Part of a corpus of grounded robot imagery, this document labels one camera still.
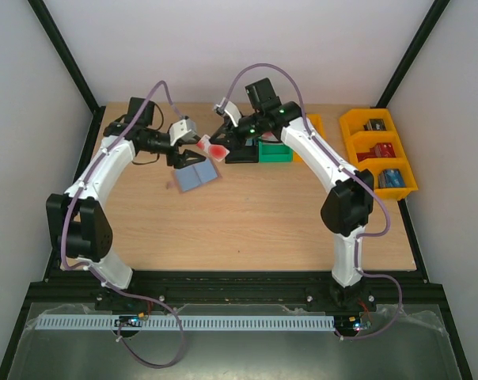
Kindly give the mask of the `red white card sleeve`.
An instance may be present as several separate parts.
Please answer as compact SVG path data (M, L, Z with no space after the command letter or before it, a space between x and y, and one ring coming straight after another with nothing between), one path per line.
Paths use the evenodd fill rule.
M203 135L196 143L196 146L217 162L224 161L230 153L226 147L212 143L209 135Z

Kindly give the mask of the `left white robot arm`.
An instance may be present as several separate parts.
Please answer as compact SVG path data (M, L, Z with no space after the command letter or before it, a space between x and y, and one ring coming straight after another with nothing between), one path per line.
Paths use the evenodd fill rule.
M80 177L63 194L52 194L46 201L51 244L63 269L91 271L103 287L125 290L133 276L112 247L113 231L104 211L122 172L141 152L165 156L174 169L206 159L192 150L179 150L195 143L193 120L181 116L166 132L155 130L154 108L152 101L131 98L127 113L104 129L100 147Z

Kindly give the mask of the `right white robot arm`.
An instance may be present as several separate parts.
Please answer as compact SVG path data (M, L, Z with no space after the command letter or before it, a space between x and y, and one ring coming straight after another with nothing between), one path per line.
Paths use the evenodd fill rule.
M301 105L280 100L269 78L247 85L245 90L253 113L245 116L223 98L214 111L224 122L211 142L234 152L248 140L271 133L311 169L327 193L321 219L334 235L329 297L336 308L348 310L363 291L362 236L373 210L373 176L340 157L310 123Z

